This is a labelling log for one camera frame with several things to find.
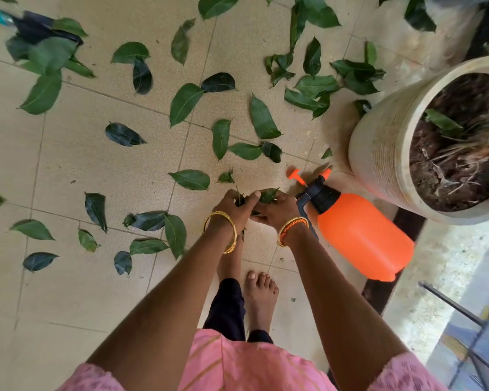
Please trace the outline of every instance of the tiled floor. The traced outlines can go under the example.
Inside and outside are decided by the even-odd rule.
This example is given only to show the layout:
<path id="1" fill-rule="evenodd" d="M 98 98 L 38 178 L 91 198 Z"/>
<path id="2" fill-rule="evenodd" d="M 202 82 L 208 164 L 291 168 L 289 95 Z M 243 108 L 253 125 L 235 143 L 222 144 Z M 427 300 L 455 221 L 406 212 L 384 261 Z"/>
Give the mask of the tiled floor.
<path id="1" fill-rule="evenodd" d="M 36 77 L 16 67 L 4 39 L 11 31 L 0 26 L 0 390 L 52 390 L 75 365 L 106 337 L 131 308 L 175 265 L 170 252 L 134 258 L 130 276 L 118 276 L 112 259 L 137 237 L 122 226 L 125 215 L 166 210 L 186 224 L 188 245 L 200 236 L 202 221 L 228 189 L 216 184 L 222 171 L 234 168 L 241 192 L 293 187 L 285 172 L 296 166 L 312 172 L 331 146 L 334 166 L 330 184 L 374 201 L 388 217 L 395 208 L 369 194 L 352 176 L 347 145 L 358 116 L 355 94 L 341 90 L 330 110 L 312 120 L 309 111 L 283 100 L 285 85 L 302 75 L 307 43 L 316 36 L 322 44 L 321 74 L 334 73 L 329 61 L 345 55 L 363 59 L 362 38 L 378 47 L 378 68 L 388 74 L 377 83 L 382 92 L 372 102 L 419 80 L 432 71 L 459 61 L 459 42 L 477 23 L 470 11 L 440 11 L 436 34 L 419 34 L 402 19 L 403 0 L 391 0 L 375 9 L 377 0 L 327 0 L 342 23 L 320 29 L 307 24 L 295 50 L 291 70 L 297 77 L 270 88 L 263 59 L 286 52 L 293 0 L 240 0 L 218 18 L 202 21 L 197 0 L 19 0 L 22 9 L 77 19 L 90 37 L 78 58 L 92 66 L 98 78 L 65 72 L 66 83 L 47 115 L 18 110 Z M 186 19 L 196 17 L 189 32 L 191 46 L 184 66 L 170 55 L 170 42 Z M 128 65 L 112 65 L 112 52 L 122 43 L 145 43 L 154 74 L 154 88 L 145 96 L 133 94 Z M 170 129 L 168 112 L 177 89 L 198 84 L 209 75 L 227 71 L 238 91 L 203 96 L 185 122 Z M 212 153 L 210 127 L 220 118 L 232 119 L 230 143 L 256 142 L 249 116 L 251 93 L 269 107 L 279 129 L 276 140 L 284 150 L 280 164 L 265 157 L 246 161 L 228 153 L 217 162 Z M 109 121 L 127 124 L 148 144 L 126 148 L 104 135 Z M 168 172 L 196 168 L 207 172 L 209 191 L 188 191 L 174 183 Z M 107 197 L 107 235 L 90 223 L 83 192 Z M 35 218 L 45 223 L 56 241 L 27 239 L 8 228 L 17 220 Z M 78 244 L 77 230 L 89 230 L 102 244 L 95 254 Z M 280 287 L 272 336 L 293 354 L 326 369 L 311 309 L 293 256 L 276 247 L 273 230 L 249 223 L 242 277 L 249 269 L 269 271 Z M 159 232 L 144 232 L 161 236 Z M 360 291 L 365 278 L 327 244 L 333 260 Z M 22 270 L 23 258 L 35 251 L 59 255 L 38 273 Z M 214 280 L 200 323 L 217 290 Z"/>

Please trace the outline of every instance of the soil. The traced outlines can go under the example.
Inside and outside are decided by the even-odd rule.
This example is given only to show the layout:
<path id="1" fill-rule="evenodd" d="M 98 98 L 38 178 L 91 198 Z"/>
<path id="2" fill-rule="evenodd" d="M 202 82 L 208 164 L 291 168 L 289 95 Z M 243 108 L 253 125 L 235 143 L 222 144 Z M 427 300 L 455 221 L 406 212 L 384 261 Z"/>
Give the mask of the soil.
<path id="1" fill-rule="evenodd" d="M 489 74 L 473 73 L 457 78 L 427 108 L 434 108 L 469 129 L 477 117 L 489 114 Z M 462 139 L 474 134 L 475 129 L 464 133 Z M 424 118 L 418 122 L 411 141 L 411 178 L 420 197 L 436 211 L 466 210 L 489 198 L 489 160 L 480 162 L 478 169 L 463 167 L 457 157 L 432 162 L 442 150 L 455 143 Z"/>

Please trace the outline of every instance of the white plant pot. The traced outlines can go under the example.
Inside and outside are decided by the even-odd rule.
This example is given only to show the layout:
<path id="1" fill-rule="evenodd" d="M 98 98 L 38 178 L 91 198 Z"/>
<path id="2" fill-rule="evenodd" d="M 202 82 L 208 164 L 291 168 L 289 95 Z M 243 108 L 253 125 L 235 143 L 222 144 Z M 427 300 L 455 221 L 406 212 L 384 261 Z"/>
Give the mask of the white plant pot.
<path id="1" fill-rule="evenodd" d="M 353 131 L 348 156 L 353 173 L 371 193 L 450 225 L 489 220 L 489 199 L 462 211 L 433 210 L 418 195 L 409 171 L 411 139 L 424 110 L 446 85 L 473 72 L 489 74 L 489 56 L 466 61 L 407 86 L 386 97 L 360 120 Z"/>

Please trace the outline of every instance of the bare foot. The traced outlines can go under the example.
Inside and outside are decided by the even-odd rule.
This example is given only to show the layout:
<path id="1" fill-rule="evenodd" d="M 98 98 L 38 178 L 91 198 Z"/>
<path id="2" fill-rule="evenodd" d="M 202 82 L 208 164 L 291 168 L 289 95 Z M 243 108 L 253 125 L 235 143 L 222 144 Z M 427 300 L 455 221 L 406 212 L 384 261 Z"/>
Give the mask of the bare foot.
<path id="1" fill-rule="evenodd" d="M 269 274 L 262 272 L 258 276 L 253 270 L 248 272 L 244 288 L 249 330 L 262 329 L 270 332 L 279 288 Z"/>
<path id="2" fill-rule="evenodd" d="M 223 254 L 217 265 L 217 276 L 219 282 L 225 278 L 235 278 L 239 281 L 241 277 L 241 254 L 243 252 L 243 240 L 241 235 L 237 237 L 237 245 L 229 254 Z"/>

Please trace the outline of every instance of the hand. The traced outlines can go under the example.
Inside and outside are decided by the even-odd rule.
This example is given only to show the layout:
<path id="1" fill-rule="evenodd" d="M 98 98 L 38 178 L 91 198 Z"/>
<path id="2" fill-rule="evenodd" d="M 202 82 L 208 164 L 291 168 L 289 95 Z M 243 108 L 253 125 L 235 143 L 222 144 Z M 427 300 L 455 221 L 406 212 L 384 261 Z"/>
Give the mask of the hand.
<path id="1" fill-rule="evenodd" d="M 234 201 L 239 198 L 239 193 L 233 189 L 229 189 L 222 201 L 214 207 L 212 211 L 222 211 L 227 213 L 228 216 L 234 221 L 237 234 L 239 235 L 245 228 L 246 222 L 252 213 L 255 204 L 259 201 L 261 192 L 255 191 L 250 196 L 246 197 L 244 204 L 241 207 L 237 207 Z M 230 223 L 225 217 L 215 215 L 210 218 L 209 228 L 213 227 L 231 227 Z"/>
<path id="2" fill-rule="evenodd" d="M 277 191 L 272 204 L 258 202 L 253 209 L 261 213 L 261 216 L 252 216 L 250 219 L 272 226 L 277 233 L 287 221 L 300 217 L 295 198 L 281 191 Z"/>

